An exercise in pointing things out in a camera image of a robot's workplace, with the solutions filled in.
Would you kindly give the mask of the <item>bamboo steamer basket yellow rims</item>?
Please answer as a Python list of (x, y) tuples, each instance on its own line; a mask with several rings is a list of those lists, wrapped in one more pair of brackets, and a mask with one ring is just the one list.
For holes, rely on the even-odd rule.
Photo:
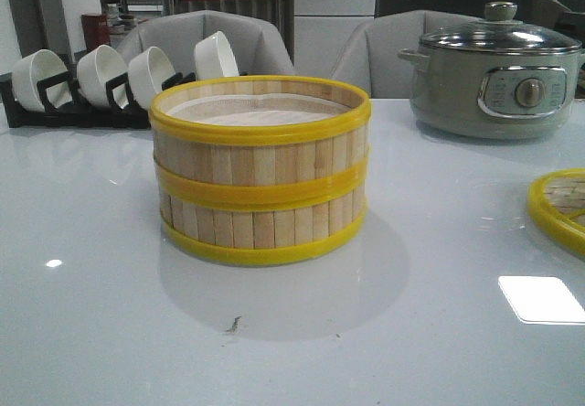
[(254, 212), (202, 208), (160, 193), (170, 240), (192, 255), (230, 265), (273, 266), (327, 254), (357, 235), (366, 209), (364, 184), (324, 203)]

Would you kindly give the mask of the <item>white steamer cloth liner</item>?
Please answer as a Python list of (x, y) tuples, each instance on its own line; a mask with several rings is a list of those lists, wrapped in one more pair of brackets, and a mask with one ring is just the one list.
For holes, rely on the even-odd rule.
[(335, 117), (348, 108), (339, 102), (290, 93), (210, 96), (185, 101), (168, 114), (191, 123), (273, 126)]

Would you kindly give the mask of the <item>white ceramic bowl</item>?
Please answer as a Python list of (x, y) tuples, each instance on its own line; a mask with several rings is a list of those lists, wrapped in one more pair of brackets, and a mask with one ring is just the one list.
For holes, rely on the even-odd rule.
[(37, 83), (67, 70), (63, 60), (48, 49), (40, 49), (20, 59), (12, 69), (13, 93), (16, 100), (29, 112), (45, 111)]
[(127, 72), (122, 56), (109, 45), (99, 45), (80, 59), (77, 79), (85, 99), (95, 108), (109, 108), (106, 82)]
[(222, 31), (217, 31), (196, 43), (194, 61), (199, 80), (239, 76), (233, 50)]
[(128, 80), (134, 99), (148, 110), (163, 83), (176, 74), (170, 59), (159, 47), (149, 47), (128, 65)]

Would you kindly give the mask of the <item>grey electric cooking pot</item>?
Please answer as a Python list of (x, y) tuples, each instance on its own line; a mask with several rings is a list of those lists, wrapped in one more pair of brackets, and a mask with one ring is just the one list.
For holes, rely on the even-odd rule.
[(419, 121), (452, 134), (498, 140), (553, 134), (569, 119), (584, 51), (492, 54), (402, 49), (413, 67), (410, 107)]

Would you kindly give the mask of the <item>black bowl rack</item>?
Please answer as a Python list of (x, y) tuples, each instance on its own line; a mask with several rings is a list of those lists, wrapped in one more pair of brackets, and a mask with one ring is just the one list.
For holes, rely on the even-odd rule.
[[(64, 83), (72, 100), (60, 107), (48, 99), (48, 91)], [(40, 80), (37, 83), (42, 109), (33, 112), (25, 109), (15, 98), (12, 75), (1, 76), (1, 97), (5, 106), (8, 126), (60, 127), (75, 126), (81, 128), (112, 127), (146, 129), (150, 126), (147, 110), (140, 107), (133, 97), (128, 75), (115, 77), (106, 82), (107, 108), (97, 108), (80, 93), (80, 83), (69, 71)]]

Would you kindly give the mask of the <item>red bin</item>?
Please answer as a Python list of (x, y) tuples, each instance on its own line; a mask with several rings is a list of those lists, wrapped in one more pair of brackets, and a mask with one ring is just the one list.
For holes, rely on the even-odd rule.
[(111, 44), (108, 18), (105, 14), (83, 14), (81, 24), (88, 52), (100, 45)]

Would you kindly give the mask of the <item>glass pot lid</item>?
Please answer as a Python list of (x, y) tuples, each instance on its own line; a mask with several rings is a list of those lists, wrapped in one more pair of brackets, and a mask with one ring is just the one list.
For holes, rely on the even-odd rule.
[(427, 48), (504, 55), (567, 55), (582, 50), (582, 43), (555, 30), (516, 20), (517, 5), (490, 2), (484, 18), (442, 27), (420, 37)]

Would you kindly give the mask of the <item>yellow bamboo steamer lid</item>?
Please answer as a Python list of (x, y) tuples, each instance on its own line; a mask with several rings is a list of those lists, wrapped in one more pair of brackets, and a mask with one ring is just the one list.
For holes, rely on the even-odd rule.
[(564, 249), (584, 257), (584, 168), (547, 173), (527, 191), (527, 212)]

